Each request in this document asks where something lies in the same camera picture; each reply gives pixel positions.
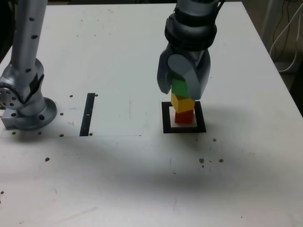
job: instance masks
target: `gray metal cylinder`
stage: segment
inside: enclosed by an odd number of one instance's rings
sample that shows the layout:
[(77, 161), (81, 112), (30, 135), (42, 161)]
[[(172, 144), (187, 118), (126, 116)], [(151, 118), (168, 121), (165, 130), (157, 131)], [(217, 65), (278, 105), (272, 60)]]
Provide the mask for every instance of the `gray metal cylinder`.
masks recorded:
[(20, 0), (11, 63), (17, 70), (30, 72), (35, 66), (36, 54), (47, 0)]

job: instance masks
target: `stacked blocks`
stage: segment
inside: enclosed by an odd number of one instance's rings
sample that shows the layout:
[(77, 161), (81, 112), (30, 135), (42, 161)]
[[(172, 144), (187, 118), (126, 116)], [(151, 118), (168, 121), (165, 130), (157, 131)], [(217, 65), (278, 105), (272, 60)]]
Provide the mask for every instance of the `stacked blocks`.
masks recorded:
[(172, 79), (170, 102), (176, 110), (175, 123), (191, 124), (193, 122), (195, 101), (189, 97), (186, 81), (180, 76)]

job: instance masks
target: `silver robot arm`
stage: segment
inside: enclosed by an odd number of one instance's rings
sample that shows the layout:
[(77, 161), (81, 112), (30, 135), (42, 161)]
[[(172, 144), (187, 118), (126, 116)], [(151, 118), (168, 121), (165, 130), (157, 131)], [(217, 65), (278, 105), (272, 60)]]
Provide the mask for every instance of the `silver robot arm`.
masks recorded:
[(177, 75), (186, 81), (191, 99), (201, 98), (210, 71), (208, 48), (214, 42), (215, 19), (224, 2), (177, 1), (175, 12), (166, 20), (165, 36), (169, 44), (158, 66), (157, 81), (163, 93), (170, 91), (172, 78)]
[(7, 129), (35, 130), (57, 114), (55, 103), (44, 98), (42, 63), (36, 58), (47, 0), (20, 0), (11, 61), (0, 77), (0, 103)]

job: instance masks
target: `cable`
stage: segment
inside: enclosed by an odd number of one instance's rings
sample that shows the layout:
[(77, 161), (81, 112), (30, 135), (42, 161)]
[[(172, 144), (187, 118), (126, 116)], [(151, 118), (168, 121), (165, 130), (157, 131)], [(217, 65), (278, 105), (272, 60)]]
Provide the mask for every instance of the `cable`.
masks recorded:
[[(286, 2), (286, 0), (283, 1), (283, 5), (282, 5), (282, 16), (281, 16), (281, 18), (280, 18), (280, 20), (279, 20), (279, 23), (276, 25), (276, 28), (275, 28), (274, 32), (273, 32), (273, 37), (272, 37), (273, 43), (274, 43), (274, 41), (275, 41), (276, 30), (278, 29), (278, 27), (279, 27), (279, 25), (280, 25), (280, 23), (282, 22), (282, 19), (283, 19), (283, 17), (284, 17), (284, 5), (285, 5), (285, 2)], [(274, 54), (273, 61), (275, 62), (275, 59), (276, 59), (276, 45), (274, 45), (274, 48), (275, 48), (275, 54)]]
[(293, 62), (291, 63), (291, 65), (285, 69), (285, 70), (278, 70), (278, 72), (286, 72), (288, 71), (294, 64), (296, 58), (297, 58), (297, 44), (298, 44), (298, 39), (299, 39), (299, 36), (300, 36), (300, 24), (301, 24), (301, 16), (302, 16), (302, 10), (300, 12), (300, 15), (299, 15), (299, 23), (298, 23), (298, 34), (297, 34), (297, 39), (295, 40), (295, 54), (294, 54), (294, 60)]
[[(291, 3), (291, 0), (289, 0), (288, 4), (287, 4), (287, 21), (289, 22), (289, 4)], [(279, 56), (277, 57), (277, 59), (275, 61), (278, 61), (279, 58), (281, 57), (281, 55), (283, 54), (284, 50), (285, 50), (285, 47), (286, 47), (286, 44), (287, 44), (287, 40), (288, 40), (288, 35), (289, 35), (289, 31), (290, 31), (290, 25), (287, 29), (287, 34), (286, 34), (286, 39), (284, 41), (284, 46), (282, 48), (282, 51), (280, 52)]]
[(285, 30), (289, 27), (289, 25), (292, 23), (292, 21), (294, 20), (295, 16), (298, 14), (298, 12), (301, 10), (301, 8), (303, 7), (303, 3), (301, 4), (301, 6), (298, 8), (298, 10), (294, 13), (292, 19), (289, 21), (288, 25), (284, 28), (284, 30), (280, 33), (280, 35), (278, 36), (278, 38), (274, 41), (274, 43), (272, 44), (270, 51), (269, 51), (269, 56), (271, 56), (272, 50), (274, 45), (276, 44), (276, 42), (278, 41), (278, 39), (281, 37), (281, 35), (285, 32)]

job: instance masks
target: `yellow block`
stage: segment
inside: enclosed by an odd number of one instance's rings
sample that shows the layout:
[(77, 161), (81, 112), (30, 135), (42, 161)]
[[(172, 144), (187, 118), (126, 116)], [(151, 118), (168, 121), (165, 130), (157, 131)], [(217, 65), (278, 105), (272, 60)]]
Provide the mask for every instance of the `yellow block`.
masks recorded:
[(170, 102), (177, 113), (193, 110), (195, 107), (195, 102), (191, 98), (176, 96), (174, 93), (171, 93)]

